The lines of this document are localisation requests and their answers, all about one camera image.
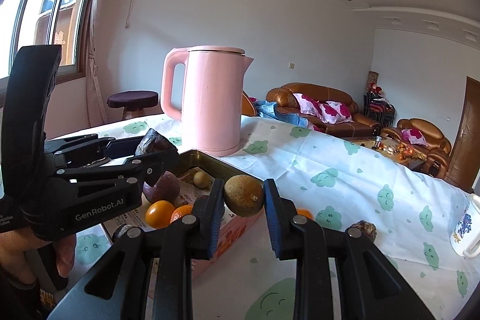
round stool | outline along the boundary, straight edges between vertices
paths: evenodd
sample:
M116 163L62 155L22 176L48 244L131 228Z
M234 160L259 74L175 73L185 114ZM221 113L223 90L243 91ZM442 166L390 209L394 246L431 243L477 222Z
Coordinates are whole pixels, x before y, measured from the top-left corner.
M122 120L143 117L145 107L158 105L158 93L155 91L124 91L110 95L106 104L114 109L124 107Z

kettle handle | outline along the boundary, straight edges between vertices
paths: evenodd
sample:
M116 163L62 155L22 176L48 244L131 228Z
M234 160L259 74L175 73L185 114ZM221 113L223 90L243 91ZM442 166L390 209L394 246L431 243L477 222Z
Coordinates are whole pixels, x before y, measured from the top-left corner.
M160 106L166 115L181 121L182 113L172 106L173 72L177 64L187 66L188 48L174 48L165 57L163 64L162 93L160 95Z

curtain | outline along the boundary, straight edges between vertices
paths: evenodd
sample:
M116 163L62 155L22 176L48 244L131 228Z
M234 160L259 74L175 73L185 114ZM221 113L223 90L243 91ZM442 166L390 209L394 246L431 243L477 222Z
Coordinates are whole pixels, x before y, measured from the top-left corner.
M90 127L97 127L108 122L105 112L105 105L98 82L98 66L95 61L95 29L98 27L98 19L104 0L92 0L90 11L88 36L87 36L87 58L85 61L86 76L86 101L88 122Z

white tablecloth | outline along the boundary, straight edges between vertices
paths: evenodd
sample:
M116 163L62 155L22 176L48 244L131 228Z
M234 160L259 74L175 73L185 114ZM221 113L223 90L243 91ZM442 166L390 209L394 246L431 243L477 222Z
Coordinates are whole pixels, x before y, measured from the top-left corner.
M187 149L181 141L181 123L166 115L122 121L73 135L97 133L125 138L144 135L150 127L170 138L179 152ZM449 242L468 202L466 193L442 180L412 172L375 151L323 133L258 117L242 117L241 129L241 150L222 160L258 178L273 178L280 196L291 199L297 208L311 211L323 226L343 231L359 220L374 223L378 231L375 245L390 258L436 319L456 316L480 280L480 257L459 257ZM74 271L74 275L90 266L80 265L81 271ZM332 270L334 286L336 271ZM194 281L194 317L260 319L266 315L265 305L260 310L257 299L275 291L285 296L286 304L281 307L276 303L267 309L274 310L276 319L291 319L294 276L294 261L275 259L265 217L261 217ZM339 318L338 306L335 310Z

pink electric kettle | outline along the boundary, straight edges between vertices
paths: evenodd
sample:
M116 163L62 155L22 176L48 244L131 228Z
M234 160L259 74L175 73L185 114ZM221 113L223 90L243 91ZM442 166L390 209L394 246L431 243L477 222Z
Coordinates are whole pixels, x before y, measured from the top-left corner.
M239 149L243 76L253 59L239 48L202 45L175 48L163 64L160 104L182 122L182 144L213 156ZM172 106L173 72L185 65L182 111Z

